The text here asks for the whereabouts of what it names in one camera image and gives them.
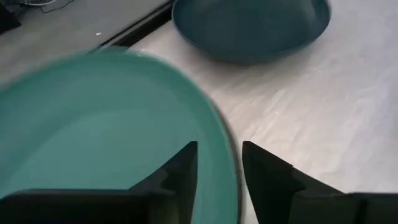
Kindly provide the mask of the light teal plastic plate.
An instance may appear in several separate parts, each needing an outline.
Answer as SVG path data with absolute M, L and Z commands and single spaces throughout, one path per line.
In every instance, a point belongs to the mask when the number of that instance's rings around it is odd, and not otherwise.
M 230 138 L 199 87 L 140 52 L 62 58 L 0 85 L 0 198 L 25 189 L 126 190 L 191 141 L 192 224 L 238 224 Z

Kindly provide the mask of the black aluminium table frame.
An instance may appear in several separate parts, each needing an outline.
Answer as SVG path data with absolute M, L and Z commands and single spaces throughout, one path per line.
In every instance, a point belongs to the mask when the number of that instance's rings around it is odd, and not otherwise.
M 172 7 L 176 0 L 166 0 L 144 17 L 128 25 L 110 39 L 97 46 L 95 50 L 105 49 L 111 46 L 131 47 L 159 27 L 168 23 L 172 17 Z

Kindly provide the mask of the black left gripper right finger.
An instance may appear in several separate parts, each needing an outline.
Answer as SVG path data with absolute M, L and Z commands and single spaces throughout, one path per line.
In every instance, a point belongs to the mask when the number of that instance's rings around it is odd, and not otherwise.
M 243 167 L 259 224 L 353 224 L 353 200 L 251 141 Z

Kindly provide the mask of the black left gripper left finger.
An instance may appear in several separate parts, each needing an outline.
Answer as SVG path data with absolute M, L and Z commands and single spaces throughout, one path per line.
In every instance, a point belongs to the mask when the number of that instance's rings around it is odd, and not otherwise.
M 190 141 L 129 191 L 144 198 L 152 222 L 163 218 L 164 224 L 191 224 L 197 176 L 198 143 Z

